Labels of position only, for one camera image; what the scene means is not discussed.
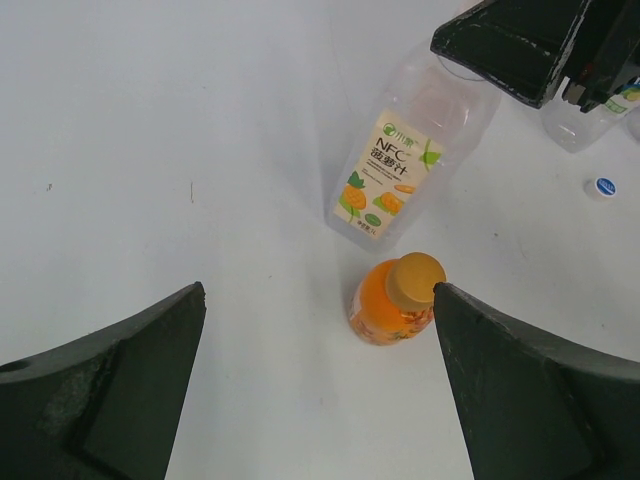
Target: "black plastic part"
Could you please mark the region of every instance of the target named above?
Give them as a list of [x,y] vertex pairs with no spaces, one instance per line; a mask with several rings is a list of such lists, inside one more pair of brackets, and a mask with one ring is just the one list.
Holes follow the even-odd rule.
[[0,366],[0,479],[164,478],[204,318],[196,283]]
[[640,76],[639,45],[640,0],[485,0],[431,49],[535,108],[569,77],[565,97],[588,112]]
[[640,364],[450,284],[436,287],[434,309],[476,480],[640,478]]

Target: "clear plastic bottle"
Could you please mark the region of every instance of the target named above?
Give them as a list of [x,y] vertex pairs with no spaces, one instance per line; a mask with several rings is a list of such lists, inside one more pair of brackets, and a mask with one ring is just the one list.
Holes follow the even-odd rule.
[[640,143],[640,108],[627,115],[627,128],[631,136]]
[[369,251],[391,248],[478,146],[501,92],[416,47],[376,102],[331,197],[327,223]]
[[640,105],[638,92],[640,88],[630,86],[589,113],[582,113],[580,107],[555,98],[540,111],[542,124],[554,142],[569,153],[578,153]]

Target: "white table surface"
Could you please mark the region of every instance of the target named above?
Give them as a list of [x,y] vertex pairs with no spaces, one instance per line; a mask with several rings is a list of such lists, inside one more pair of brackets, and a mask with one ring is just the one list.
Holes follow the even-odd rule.
[[[361,343],[345,302],[383,257],[322,219],[388,72],[454,10],[2,2],[0,364],[200,280],[207,320],[168,479],[470,480],[435,328]],[[595,174],[619,198],[587,198]],[[429,252],[493,306],[640,361],[639,181],[622,129],[571,156],[505,97],[386,257]]]

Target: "juice bottle label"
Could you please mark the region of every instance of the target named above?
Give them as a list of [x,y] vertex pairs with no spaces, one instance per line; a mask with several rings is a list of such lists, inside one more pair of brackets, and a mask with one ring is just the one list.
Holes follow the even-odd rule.
[[362,284],[358,287],[349,307],[349,324],[353,331],[365,342],[373,345],[394,345],[401,340],[415,337],[434,320],[433,307],[422,312],[402,312],[401,324],[390,330],[376,328],[369,322],[362,309],[360,295]]
[[620,95],[611,97],[604,104],[606,110],[616,116],[624,117],[640,105],[640,86],[627,88]]
[[442,146],[384,110],[333,213],[380,237],[442,156]]

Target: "orange juice bottle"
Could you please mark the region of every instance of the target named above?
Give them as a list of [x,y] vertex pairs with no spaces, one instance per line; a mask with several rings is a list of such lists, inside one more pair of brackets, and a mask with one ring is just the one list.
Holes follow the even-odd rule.
[[424,253],[381,263],[353,297],[349,323],[373,345],[393,345],[415,337],[433,320],[433,287],[445,282],[444,269]]

